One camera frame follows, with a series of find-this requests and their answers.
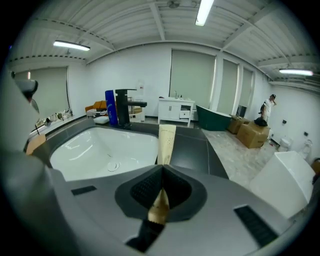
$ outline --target tiled floor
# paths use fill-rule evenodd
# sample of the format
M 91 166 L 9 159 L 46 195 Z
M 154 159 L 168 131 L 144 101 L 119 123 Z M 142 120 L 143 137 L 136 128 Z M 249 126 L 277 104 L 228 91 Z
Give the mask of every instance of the tiled floor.
M 71 124 L 67 124 L 61 129 L 51 133 L 47 136 L 47 139 L 85 119 L 86 117 L 72 122 Z M 139 120 L 134 118 L 131 119 L 131 121 L 139 122 Z M 146 118 L 144 123 L 158 124 L 158 119 Z M 180 127 L 187 127 L 186 123 L 171 121 L 161 121 L 161 124 L 172 124 Z M 192 122 L 190 123 L 189 128 L 199 129 L 199 126 L 197 123 Z M 248 190 L 250 181 L 262 170 L 276 151 L 276 147 L 267 142 L 261 148 L 248 149 L 236 138 L 235 135 L 228 131 L 208 131 L 204 129 L 202 129 L 202 131 L 220 158 L 229 179 Z

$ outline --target green bathtub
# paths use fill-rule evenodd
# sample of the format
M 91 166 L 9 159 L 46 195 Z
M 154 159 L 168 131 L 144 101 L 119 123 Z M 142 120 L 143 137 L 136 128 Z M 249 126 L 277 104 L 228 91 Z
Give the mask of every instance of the green bathtub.
M 229 114 L 212 111 L 202 106 L 196 106 L 199 125 L 202 129 L 209 131 L 224 131 L 230 124 Z

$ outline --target faucet on cabinet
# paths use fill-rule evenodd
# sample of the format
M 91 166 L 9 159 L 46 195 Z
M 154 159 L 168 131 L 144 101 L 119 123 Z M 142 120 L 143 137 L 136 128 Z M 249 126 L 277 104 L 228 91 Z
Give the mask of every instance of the faucet on cabinet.
M 116 100 L 116 112 L 119 118 L 119 125 L 123 127 L 129 127 L 130 117 L 128 106 L 139 106 L 144 108 L 147 106 L 147 103 L 144 101 L 128 101 L 128 90 L 136 91 L 136 89 L 117 89 L 115 93 Z

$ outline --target cabinet drawer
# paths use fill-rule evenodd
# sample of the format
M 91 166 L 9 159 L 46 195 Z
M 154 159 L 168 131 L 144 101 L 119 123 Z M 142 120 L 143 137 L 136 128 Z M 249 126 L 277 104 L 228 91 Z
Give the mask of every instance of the cabinet drawer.
M 189 118 L 190 117 L 190 110 L 181 110 L 180 111 L 180 118 Z

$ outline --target roller shade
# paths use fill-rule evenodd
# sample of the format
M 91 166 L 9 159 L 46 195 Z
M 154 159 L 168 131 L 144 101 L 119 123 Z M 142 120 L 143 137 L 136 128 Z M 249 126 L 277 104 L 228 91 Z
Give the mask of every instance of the roller shade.
M 238 65 L 223 60 L 222 85 L 217 111 L 230 115 L 234 107 L 238 79 Z
M 242 89 L 239 100 L 239 105 L 243 107 L 248 107 L 249 99 L 251 94 L 251 83 L 252 83 L 252 71 L 243 69 L 243 80 L 242 80 Z
M 33 99 L 39 107 L 40 119 L 69 108 L 66 67 L 36 69 L 30 72 L 30 79 L 38 82 Z M 28 79 L 28 72 L 17 73 L 15 79 Z
M 203 53 L 173 50 L 171 60 L 170 97 L 175 91 L 196 105 L 209 108 L 215 70 L 215 57 Z

